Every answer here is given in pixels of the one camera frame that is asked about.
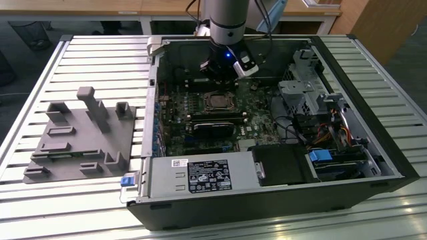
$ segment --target barcode sticker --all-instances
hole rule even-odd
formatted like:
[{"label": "barcode sticker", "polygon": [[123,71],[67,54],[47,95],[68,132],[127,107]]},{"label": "barcode sticker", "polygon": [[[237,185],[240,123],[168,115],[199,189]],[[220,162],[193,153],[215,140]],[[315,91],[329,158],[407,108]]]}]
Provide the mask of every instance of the barcode sticker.
[{"label": "barcode sticker", "polygon": [[172,168],[187,167],[188,159],[172,159]]},{"label": "barcode sticker", "polygon": [[137,11],[119,11],[119,14],[139,14]]}]

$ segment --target metal slatted table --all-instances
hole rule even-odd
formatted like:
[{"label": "metal slatted table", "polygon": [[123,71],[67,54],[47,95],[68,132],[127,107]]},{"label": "metal slatted table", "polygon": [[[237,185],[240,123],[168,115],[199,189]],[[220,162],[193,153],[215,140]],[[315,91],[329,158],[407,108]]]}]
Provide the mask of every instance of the metal slatted table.
[{"label": "metal slatted table", "polygon": [[[148,36],[75,36],[61,41],[0,147],[3,239],[389,239],[427,232],[427,117],[357,40],[321,37],[399,148],[422,176],[351,209],[149,232],[120,201],[120,177],[37,184],[21,182],[48,117],[49,101],[83,108],[80,86],[107,107],[137,107],[129,171],[140,168],[148,86]],[[336,92],[333,77],[325,77]]]}]

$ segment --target desk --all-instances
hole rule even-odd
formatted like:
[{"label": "desk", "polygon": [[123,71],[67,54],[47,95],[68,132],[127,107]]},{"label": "desk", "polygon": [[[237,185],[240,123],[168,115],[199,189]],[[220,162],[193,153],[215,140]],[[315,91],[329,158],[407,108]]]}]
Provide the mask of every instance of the desk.
[{"label": "desk", "polygon": [[[152,34],[151,21],[189,21],[184,9],[189,0],[0,0],[3,21],[140,21]],[[197,4],[189,9],[197,14]],[[288,0],[280,21],[321,22],[317,34],[328,34],[339,9],[308,8]]]},{"label": "desk", "polygon": [[[151,21],[189,21],[184,9],[188,0],[141,0],[140,21],[145,35],[152,34]],[[197,3],[191,6],[189,13],[197,14]],[[341,15],[339,9],[308,8],[301,0],[288,0],[281,22],[321,22],[319,35],[329,33],[335,18]]]},{"label": "desk", "polygon": [[139,21],[141,0],[0,0],[3,21]]}]

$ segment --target power supply label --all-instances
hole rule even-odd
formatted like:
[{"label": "power supply label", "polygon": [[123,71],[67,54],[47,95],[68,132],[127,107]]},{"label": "power supply label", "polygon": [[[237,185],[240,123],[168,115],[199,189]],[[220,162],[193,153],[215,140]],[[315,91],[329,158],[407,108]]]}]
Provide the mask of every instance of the power supply label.
[{"label": "power supply label", "polygon": [[228,161],[188,162],[188,191],[192,194],[232,189]]}]

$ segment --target blue latch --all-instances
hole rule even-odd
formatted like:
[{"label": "blue latch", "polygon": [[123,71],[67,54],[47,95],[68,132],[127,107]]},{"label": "blue latch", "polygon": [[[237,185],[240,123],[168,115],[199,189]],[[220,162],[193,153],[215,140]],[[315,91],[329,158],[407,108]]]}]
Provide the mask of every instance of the blue latch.
[{"label": "blue latch", "polygon": [[308,156],[312,162],[332,160],[329,150],[313,150],[311,153],[308,153]]},{"label": "blue latch", "polygon": [[124,176],[120,180],[121,187],[132,187],[135,186],[135,176]]}]

